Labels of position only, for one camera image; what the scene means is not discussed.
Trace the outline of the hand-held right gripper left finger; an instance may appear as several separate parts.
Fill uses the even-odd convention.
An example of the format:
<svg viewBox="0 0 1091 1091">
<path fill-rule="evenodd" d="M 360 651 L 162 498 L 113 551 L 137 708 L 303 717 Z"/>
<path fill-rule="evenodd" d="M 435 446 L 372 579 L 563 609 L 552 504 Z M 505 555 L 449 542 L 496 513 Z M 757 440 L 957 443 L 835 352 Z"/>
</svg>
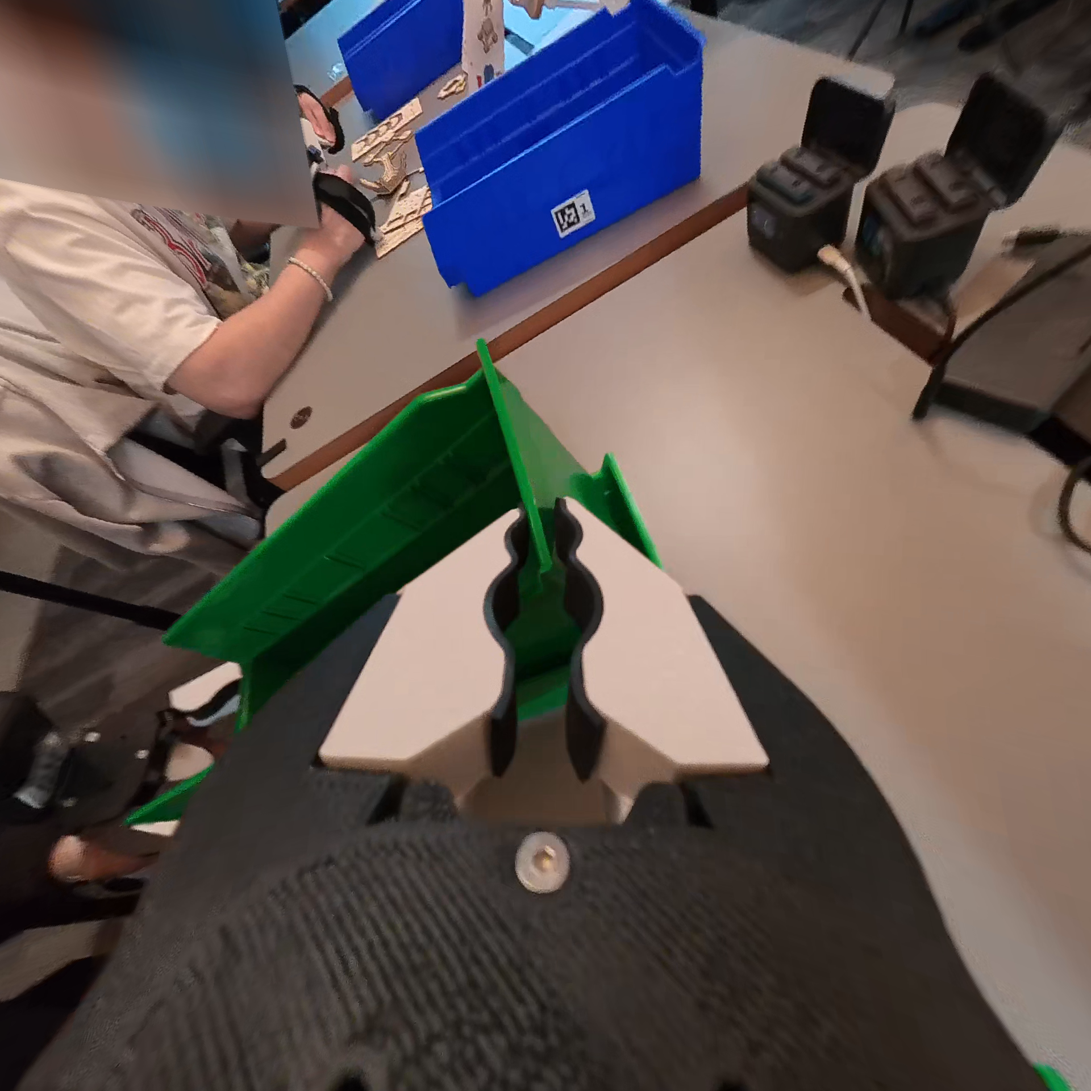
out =
<svg viewBox="0 0 1091 1091">
<path fill-rule="evenodd" d="M 443 786 L 458 807 L 509 768 L 517 711 L 507 631 L 528 549 L 526 512 L 511 509 L 401 588 L 320 745 L 323 766 Z"/>
</svg>

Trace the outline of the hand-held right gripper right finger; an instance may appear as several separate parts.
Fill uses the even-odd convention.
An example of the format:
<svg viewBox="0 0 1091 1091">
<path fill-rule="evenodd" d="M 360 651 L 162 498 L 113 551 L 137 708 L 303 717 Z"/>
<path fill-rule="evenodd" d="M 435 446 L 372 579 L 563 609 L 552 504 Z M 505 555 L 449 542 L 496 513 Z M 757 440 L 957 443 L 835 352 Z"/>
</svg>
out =
<svg viewBox="0 0 1091 1091">
<path fill-rule="evenodd" d="M 554 507 L 578 633 L 565 745 L 582 782 L 630 810 L 652 784 L 766 771 L 769 758 L 690 597 L 574 497 Z"/>
</svg>

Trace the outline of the person's left hand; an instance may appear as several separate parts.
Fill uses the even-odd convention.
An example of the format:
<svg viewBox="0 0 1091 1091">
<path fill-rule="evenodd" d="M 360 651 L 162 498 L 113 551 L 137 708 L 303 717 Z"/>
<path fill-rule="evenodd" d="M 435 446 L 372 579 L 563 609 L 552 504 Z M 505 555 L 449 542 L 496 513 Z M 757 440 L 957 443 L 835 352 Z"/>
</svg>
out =
<svg viewBox="0 0 1091 1091">
<path fill-rule="evenodd" d="M 147 834 L 106 840 L 64 835 L 49 851 L 47 875 L 50 880 L 69 887 L 145 878 L 171 842 L 172 838 Z"/>
</svg>

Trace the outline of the black office chair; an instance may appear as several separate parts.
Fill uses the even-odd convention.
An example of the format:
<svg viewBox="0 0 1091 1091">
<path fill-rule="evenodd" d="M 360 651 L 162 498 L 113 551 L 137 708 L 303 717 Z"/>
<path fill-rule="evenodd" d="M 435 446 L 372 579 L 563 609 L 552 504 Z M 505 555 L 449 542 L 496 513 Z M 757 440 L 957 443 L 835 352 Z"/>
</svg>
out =
<svg viewBox="0 0 1091 1091">
<path fill-rule="evenodd" d="M 199 480 L 221 489 L 265 515 L 281 489 L 263 477 L 257 464 L 261 429 L 251 420 L 203 413 L 192 433 L 151 415 L 129 440 Z"/>
<path fill-rule="evenodd" d="M 161 607 L 134 606 L 134 603 L 98 594 L 82 592 L 82 590 L 71 589 L 53 584 L 53 582 L 35 580 L 32 577 L 4 570 L 1 571 L 1 591 L 51 603 L 51 606 L 89 612 L 100 618 L 124 620 L 159 633 L 171 630 L 173 624 L 182 618 L 181 614 L 161 609 Z"/>
</svg>

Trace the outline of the grey jacket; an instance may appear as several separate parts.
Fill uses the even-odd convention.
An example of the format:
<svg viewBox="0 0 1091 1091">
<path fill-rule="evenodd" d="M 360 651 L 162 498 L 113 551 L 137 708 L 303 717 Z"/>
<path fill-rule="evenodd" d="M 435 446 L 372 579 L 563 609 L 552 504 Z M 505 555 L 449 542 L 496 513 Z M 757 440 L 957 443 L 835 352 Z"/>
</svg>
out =
<svg viewBox="0 0 1091 1091">
<path fill-rule="evenodd" d="M 256 544 L 259 509 L 135 442 L 149 401 L 2 375 L 2 512 L 125 570 L 167 558 L 221 577 Z"/>
</svg>

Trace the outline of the black power adapter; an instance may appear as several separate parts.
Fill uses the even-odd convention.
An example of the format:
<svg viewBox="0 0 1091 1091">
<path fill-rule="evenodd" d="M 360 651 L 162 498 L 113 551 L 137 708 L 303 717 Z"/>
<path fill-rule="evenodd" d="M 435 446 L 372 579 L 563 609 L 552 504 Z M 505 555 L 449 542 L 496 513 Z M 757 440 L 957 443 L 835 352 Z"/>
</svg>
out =
<svg viewBox="0 0 1091 1091">
<path fill-rule="evenodd" d="M 1090 235 L 1022 249 L 1032 263 L 938 358 L 912 418 L 945 408 L 1016 435 L 1090 440 Z"/>
</svg>

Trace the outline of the pile of wooden puzzle pieces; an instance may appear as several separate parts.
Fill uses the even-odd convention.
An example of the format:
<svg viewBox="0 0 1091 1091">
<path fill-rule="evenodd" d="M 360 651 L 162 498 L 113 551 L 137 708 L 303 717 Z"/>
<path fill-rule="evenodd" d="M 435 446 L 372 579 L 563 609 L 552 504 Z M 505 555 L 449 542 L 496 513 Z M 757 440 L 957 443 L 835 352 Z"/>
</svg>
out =
<svg viewBox="0 0 1091 1091">
<path fill-rule="evenodd" d="M 372 202 L 376 216 L 374 252 L 388 256 L 423 229 L 432 208 L 431 190 L 416 148 L 424 122 L 423 95 L 416 95 L 385 119 L 369 123 L 349 143 L 356 184 Z"/>
</svg>

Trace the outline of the black battery charger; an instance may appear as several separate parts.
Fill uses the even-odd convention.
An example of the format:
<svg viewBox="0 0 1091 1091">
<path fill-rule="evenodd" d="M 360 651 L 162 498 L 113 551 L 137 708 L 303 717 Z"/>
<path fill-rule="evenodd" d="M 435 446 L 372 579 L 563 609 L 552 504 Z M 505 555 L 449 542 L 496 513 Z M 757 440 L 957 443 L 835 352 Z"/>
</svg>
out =
<svg viewBox="0 0 1091 1091">
<path fill-rule="evenodd" d="M 894 93 L 819 77 L 796 146 L 764 164 L 747 188 L 750 248 L 786 274 L 842 244 L 853 194 L 880 160 L 894 122 Z"/>
<path fill-rule="evenodd" d="M 866 185 L 854 252 L 867 280 L 894 301 L 947 293 L 990 215 L 1026 194 L 1060 132 L 1021 91 L 980 75 L 944 149 Z"/>
</svg>

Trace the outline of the blue bin with tag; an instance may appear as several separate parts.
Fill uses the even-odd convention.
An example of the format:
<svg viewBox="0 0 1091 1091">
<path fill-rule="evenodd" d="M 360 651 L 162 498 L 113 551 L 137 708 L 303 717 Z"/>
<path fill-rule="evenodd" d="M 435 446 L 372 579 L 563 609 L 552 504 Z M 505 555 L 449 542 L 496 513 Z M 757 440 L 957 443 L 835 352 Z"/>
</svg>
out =
<svg viewBox="0 0 1091 1091">
<path fill-rule="evenodd" d="M 660 2 L 601 10 L 421 128 L 446 285 L 490 293 L 695 181 L 704 47 Z"/>
</svg>

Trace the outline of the plain blue bin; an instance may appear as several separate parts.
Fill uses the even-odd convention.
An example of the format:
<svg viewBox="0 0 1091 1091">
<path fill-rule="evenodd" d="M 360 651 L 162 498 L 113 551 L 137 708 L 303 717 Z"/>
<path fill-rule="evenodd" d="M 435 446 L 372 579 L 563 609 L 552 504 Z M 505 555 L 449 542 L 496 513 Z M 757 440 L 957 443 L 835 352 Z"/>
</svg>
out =
<svg viewBox="0 0 1091 1091">
<path fill-rule="evenodd" d="M 382 121 L 460 63 L 461 1 L 385 1 L 337 40 L 351 89 Z"/>
</svg>

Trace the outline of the printed white carton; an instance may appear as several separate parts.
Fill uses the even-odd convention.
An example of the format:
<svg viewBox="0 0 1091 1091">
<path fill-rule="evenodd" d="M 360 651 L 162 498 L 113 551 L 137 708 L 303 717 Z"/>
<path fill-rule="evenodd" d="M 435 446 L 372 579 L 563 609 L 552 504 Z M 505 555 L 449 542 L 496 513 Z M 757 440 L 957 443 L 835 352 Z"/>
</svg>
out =
<svg viewBox="0 0 1091 1091">
<path fill-rule="evenodd" d="M 503 1 L 463 1 L 461 70 L 467 89 L 482 89 L 506 69 Z"/>
</svg>

